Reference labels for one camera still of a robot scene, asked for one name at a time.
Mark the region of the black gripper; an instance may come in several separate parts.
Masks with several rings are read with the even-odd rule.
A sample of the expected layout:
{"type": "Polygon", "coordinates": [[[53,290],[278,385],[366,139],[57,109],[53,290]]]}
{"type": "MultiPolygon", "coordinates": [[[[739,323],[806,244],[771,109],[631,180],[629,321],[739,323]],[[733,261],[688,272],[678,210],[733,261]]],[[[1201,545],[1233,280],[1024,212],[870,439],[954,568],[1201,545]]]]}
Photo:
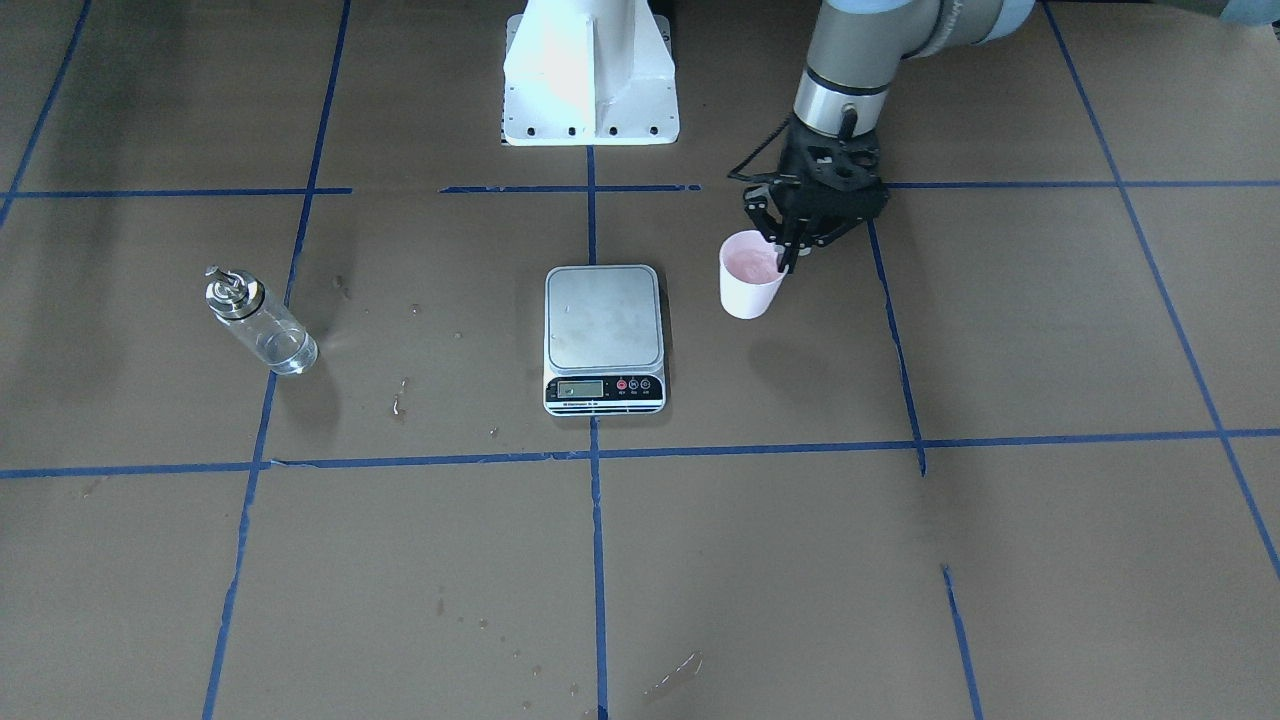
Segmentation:
{"type": "Polygon", "coordinates": [[[826,247],[877,218],[890,200],[876,131],[823,135],[788,118],[744,159],[746,168],[783,137],[774,170],[742,173],[742,209],[754,229],[778,245],[778,272],[792,274],[801,251],[826,247]]]}

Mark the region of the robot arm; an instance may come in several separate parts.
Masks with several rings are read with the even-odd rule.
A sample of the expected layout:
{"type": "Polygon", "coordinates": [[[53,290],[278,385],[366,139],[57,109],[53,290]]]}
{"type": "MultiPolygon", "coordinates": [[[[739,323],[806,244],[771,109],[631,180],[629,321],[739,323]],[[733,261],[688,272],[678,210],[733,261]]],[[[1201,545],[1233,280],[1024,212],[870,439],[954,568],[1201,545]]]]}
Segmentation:
{"type": "Polygon", "coordinates": [[[773,170],[739,163],[742,208],[780,273],[876,219],[890,200],[876,128],[899,67],[1006,37],[1029,1],[824,1],[773,170]]]}

